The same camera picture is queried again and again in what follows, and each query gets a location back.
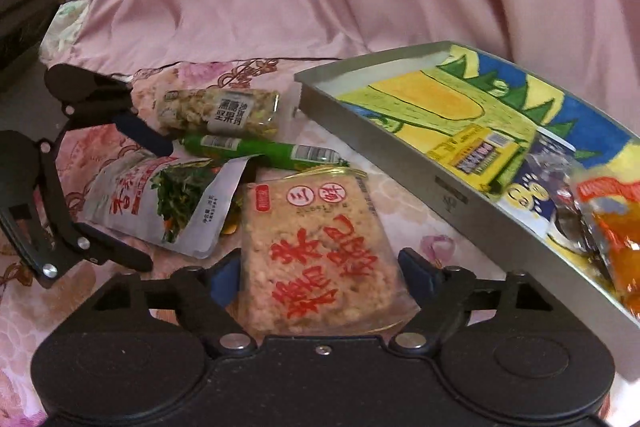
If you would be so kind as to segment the orange snack packet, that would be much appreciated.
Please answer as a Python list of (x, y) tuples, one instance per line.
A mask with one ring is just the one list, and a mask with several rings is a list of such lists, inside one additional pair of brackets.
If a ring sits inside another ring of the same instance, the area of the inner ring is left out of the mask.
[(593, 167), (577, 171), (572, 191), (617, 296), (639, 317), (639, 171)]

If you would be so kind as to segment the green sausage stick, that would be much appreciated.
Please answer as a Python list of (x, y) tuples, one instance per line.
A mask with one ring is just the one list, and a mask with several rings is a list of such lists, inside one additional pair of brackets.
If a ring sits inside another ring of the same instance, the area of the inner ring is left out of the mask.
[(290, 144), (213, 134), (190, 133), (181, 139), (190, 154), (210, 159), (230, 160), (256, 156), (265, 167), (304, 171), (320, 166), (348, 167), (342, 156), (326, 147)]

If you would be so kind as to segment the clear dark candy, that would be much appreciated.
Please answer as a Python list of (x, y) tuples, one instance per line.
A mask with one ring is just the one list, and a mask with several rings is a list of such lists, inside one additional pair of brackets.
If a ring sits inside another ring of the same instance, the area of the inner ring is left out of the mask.
[(566, 187), (558, 188), (553, 192), (552, 200), (554, 211), (548, 228), (550, 239), (582, 257), (597, 254), (596, 243), (570, 190)]

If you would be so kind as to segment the nut bar clear wrapper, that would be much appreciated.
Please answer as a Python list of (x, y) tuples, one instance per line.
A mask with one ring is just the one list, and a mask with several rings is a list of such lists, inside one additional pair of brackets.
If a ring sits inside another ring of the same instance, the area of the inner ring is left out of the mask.
[(278, 91), (208, 87), (167, 91), (155, 110), (165, 129), (272, 140), (279, 129), (279, 106)]

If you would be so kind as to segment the rice cracker pack red text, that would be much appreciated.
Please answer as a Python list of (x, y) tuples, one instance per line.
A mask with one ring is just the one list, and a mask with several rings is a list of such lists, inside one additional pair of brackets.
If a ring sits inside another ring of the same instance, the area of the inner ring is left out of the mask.
[(252, 334), (362, 335), (416, 314), (366, 180), (329, 167), (244, 187), (238, 313)]

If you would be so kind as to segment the yellow green candy bar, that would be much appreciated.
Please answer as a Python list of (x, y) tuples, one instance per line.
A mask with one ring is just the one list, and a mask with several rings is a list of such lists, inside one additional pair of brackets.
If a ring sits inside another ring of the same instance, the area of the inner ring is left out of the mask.
[(505, 134), (470, 124), (426, 156), (475, 190), (490, 193), (497, 190), (498, 176), (520, 150)]

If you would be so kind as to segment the grey pickled vegetable pouch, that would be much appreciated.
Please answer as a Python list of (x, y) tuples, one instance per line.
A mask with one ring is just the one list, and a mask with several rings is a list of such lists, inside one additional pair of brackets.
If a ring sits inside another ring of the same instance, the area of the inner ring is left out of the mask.
[(205, 259), (215, 250), (248, 165), (248, 157), (155, 157), (138, 150), (98, 173), (82, 219)]

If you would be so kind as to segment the grey tray with cartoon towel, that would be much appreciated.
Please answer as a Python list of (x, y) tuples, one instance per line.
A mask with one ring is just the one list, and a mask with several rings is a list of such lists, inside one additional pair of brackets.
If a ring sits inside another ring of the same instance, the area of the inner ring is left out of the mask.
[(442, 41), (299, 72), (303, 113), (506, 270), (565, 303), (639, 376), (639, 139), (513, 63)]

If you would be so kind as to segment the purple white sachet packet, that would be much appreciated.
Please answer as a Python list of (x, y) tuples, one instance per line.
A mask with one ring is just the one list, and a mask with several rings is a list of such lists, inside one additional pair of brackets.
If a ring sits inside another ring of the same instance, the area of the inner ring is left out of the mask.
[(538, 128), (523, 164), (504, 189), (497, 206), (541, 239), (550, 230), (559, 193), (570, 197), (568, 176), (577, 166), (575, 147)]

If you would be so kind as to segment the pink floral bedspread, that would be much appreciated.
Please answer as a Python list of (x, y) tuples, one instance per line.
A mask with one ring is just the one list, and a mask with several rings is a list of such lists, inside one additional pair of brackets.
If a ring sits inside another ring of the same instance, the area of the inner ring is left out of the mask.
[[(141, 116), (156, 124), (156, 102), (168, 91), (204, 89), (220, 82), (239, 89), (279, 91), (285, 113), (280, 138), (330, 148), (352, 167), (365, 171), (370, 199), (393, 246), (410, 246), (438, 267), (457, 263), (480, 277), (502, 277), (494, 262), (424, 202), (296, 109), (300, 88), (293, 76), (307, 66), (304, 61), (260, 58), (141, 69), (130, 78), (132, 98)], [(154, 207), (139, 216), (129, 212), (136, 195), (124, 176), (134, 161), (148, 157), (115, 127), (102, 126), (67, 132), (56, 168), (72, 217), (148, 254), (154, 263), (152, 277), (163, 279), (198, 260), (170, 251), (162, 242), (142, 239), (145, 231), (160, 231), (160, 216)], [(83, 261), (46, 289), (35, 281), (9, 242), (1, 243), (2, 425), (37, 426), (43, 421), (43, 408), (30, 380), (30, 361), (36, 348), (96, 288), (119, 272), (122, 267), (113, 262), (95, 265)]]

